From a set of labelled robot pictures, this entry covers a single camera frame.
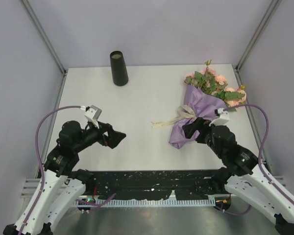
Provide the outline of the purple wrapping paper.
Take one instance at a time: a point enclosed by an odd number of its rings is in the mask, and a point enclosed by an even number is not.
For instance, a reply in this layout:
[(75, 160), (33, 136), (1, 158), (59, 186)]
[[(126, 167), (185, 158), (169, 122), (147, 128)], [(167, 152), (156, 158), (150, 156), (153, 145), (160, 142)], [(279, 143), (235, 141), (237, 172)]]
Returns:
[[(188, 105), (194, 112), (196, 117), (212, 121), (215, 119), (215, 110), (218, 108), (226, 108), (226, 104), (219, 98), (205, 94), (200, 88), (188, 85), (184, 95), (184, 105)], [(185, 138), (183, 125), (194, 122), (193, 118), (185, 118), (177, 121), (171, 132), (169, 144), (180, 149), (184, 144), (194, 141), (199, 131), (195, 131), (190, 139)]]

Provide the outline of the pink flower bunch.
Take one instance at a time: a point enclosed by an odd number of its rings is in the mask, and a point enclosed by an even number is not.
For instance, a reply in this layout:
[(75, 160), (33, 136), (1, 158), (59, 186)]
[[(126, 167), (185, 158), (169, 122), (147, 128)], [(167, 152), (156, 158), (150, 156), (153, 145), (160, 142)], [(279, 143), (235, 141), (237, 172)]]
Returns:
[(221, 99), (227, 107), (245, 104), (245, 86), (241, 85), (238, 89), (229, 87), (227, 79), (210, 67), (211, 62), (212, 60), (207, 60), (204, 69), (186, 75), (184, 82), (199, 88), (205, 94)]

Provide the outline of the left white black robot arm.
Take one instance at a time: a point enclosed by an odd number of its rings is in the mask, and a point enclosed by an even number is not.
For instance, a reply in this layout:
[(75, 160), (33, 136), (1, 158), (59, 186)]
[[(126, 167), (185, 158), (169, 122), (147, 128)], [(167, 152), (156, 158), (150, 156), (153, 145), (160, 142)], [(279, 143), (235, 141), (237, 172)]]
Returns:
[(27, 208), (14, 223), (7, 225), (5, 235), (51, 235), (56, 226), (82, 194), (94, 192), (94, 175), (79, 169), (72, 169), (79, 161), (79, 152), (94, 143), (115, 148), (125, 133), (113, 130), (108, 123), (96, 127), (88, 122), (81, 128), (79, 122), (68, 121), (62, 125), (56, 147), (48, 154), (41, 180)]

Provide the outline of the cream gold-lettered ribbon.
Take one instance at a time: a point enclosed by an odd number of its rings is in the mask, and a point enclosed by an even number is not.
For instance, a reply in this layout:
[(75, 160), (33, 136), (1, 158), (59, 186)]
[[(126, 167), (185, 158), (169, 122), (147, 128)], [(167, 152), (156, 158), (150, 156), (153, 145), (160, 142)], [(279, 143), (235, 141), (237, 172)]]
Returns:
[(168, 120), (168, 121), (158, 121), (158, 122), (151, 122), (152, 128), (173, 125), (176, 122), (183, 120), (183, 119), (196, 119), (196, 115), (194, 110), (189, 107), (188, 105), (179, 106), (177, 109), (177, 117)]

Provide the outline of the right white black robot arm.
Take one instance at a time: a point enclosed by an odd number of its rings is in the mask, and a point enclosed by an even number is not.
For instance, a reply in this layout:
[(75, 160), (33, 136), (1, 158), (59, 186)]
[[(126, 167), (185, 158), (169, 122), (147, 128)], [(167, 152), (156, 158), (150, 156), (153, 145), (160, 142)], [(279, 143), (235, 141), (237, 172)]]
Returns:
[(279, 234), (294, 235), (294, 195), (263, 167), (256, 155), (237, 144), (227, 126), (199, 117), (182, 129), (188, 139), (198, 131), (196, 142), (208, 145), (221, 159), (224, 166), (214, 175), (214, 191), (240, 197), (268, 218)]

